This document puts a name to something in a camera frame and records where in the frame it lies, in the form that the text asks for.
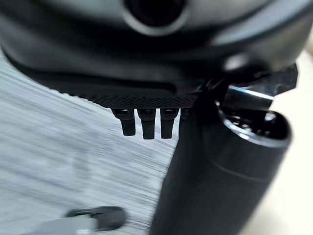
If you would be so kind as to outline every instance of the blurry floor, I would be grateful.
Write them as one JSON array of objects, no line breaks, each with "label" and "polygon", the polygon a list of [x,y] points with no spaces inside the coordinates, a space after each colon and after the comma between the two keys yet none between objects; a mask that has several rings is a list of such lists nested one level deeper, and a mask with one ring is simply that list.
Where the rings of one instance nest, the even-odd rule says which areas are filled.
[{"label": "blurry floor", "polygon": [[124,137],[111,110],[25,79],[0,54],[0,234],[104,205],[130,213],[115,235],[144,234],[178,136],[162,140],[156,123],[144,141],[136,122]]},{"label": "blurry floor", "polygon": [[[294,141],[244,235],[312,234],[313,60],[304,52],[299,65],[298,88],[273,105],[290,120]],[[122,136],[110,110],[37,85],[1,57],[0,234],[102,205],[130,213],[127,226],[106,234],[145,234],[178,137],[161,140],[157,123],[156,139],[144,141],[136,128],[136,137]]]}]

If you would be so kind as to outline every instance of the black device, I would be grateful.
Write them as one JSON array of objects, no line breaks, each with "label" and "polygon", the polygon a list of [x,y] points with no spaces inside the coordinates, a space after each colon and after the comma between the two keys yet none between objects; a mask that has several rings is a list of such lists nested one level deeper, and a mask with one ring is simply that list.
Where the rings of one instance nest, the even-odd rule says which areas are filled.
[{"label": "black device", "polygon": [[269,111],[295,88],[312,0],[1,0],[0,44],[33,80],[111,108],[124,135],[179,142],[150,235],[235,235],[291,141]]}]

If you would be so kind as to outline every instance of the black grip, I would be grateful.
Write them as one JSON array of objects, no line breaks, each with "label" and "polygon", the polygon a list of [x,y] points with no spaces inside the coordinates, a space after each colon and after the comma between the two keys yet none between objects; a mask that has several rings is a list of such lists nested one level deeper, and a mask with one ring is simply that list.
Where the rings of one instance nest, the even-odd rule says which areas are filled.
[{"label": "black grip", "polygon": [[213,105],[198,102],[181,131],[150,235],[235,235],[275,176],[291,139],[286,120],[277,114],[270,126],[284,135],[255,135],[257,143],[230,130]]}]

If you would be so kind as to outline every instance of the mesh grille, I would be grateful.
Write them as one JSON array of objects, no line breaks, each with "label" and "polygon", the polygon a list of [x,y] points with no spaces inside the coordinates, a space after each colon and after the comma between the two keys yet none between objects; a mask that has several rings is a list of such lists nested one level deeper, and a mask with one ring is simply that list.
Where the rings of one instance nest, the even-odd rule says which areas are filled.
[{"label": "mesh grille", "polygon": [[191,108],[197,95],[188,94],[175,97],[151,98],[143,96],[120,95],[79,95],[96,104],[112,109],[148,109],[148,108]]}]

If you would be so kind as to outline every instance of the round opening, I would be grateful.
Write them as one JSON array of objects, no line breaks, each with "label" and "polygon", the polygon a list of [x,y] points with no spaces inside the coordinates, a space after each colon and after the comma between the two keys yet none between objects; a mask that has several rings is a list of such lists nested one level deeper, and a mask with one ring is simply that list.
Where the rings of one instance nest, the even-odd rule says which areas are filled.
[{"label": "round opening", "polygon": [[172,24],[185,6],[185,0],[126,0],[125,3],[138,21],[151,27]]}]

